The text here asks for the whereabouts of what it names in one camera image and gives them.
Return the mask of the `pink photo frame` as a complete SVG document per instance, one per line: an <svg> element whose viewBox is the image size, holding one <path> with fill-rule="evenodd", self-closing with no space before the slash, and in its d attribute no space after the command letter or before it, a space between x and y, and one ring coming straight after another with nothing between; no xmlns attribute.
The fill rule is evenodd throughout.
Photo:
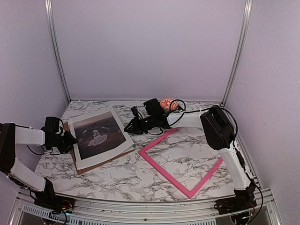
<svg viewBox="0 0 300 225"><path fill-rule="evenodd" d="M161 174L166 180L168 180L174 187L176 187L182 194L184 194L188 199L191 199L198 193L198 191L206 184L206 182L212 177L212 175L217 171L217 169L223 163L223 159L220 158L214 164L214 166L209 170L209 172L200 180L200 182L192 189L188 190L183 186L178 180L176 180L171 174L169 174L163 167L161 167L157 162L155 162L148 154L147 151L153 148L155 145L159 144L161 141L166 139L171 134L175 133L178 129L172 128L162 134L160 137L152 141L150 144L146 145L144 148L138 151L138 154L150 164L159 174Z"/></svg>

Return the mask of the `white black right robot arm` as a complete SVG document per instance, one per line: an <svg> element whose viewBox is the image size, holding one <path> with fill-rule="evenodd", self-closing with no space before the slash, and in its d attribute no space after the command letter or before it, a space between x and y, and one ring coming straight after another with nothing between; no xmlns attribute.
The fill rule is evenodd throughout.
<svg viewBox="0 0 300 225"><path fill-rule="evenodd" d="M144 102L148 117L143 117L137 107L132 107L134 118L124 131L131 134L147 134L153 128L201 128L207 144L221 156L230 172L234 184L234 197L218 200L216 208L220 214L236 212L255 207L254 191L257 188L242 154L235 146L237 123L228 119L229 111L213 105L202 110L187 111L174 99L162 104L156 98Z"/></svg>

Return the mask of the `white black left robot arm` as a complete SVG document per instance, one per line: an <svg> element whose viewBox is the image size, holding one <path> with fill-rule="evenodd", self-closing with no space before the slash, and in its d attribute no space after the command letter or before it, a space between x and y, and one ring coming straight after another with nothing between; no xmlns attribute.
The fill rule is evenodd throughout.
<svg viewBox="0 0 300 225"><path fill-rule="evenodd" d="M60 118L48 116L40 129L2 123L0 125L0 171L15 184L29 191L34 203L55 212L71 210L75 201L71 197L56 194L53 183L33 171L27 161L22 160L21 150L30 156L42 156L47 150L51 156L69 153L78 140L64 129Z"/></svg>

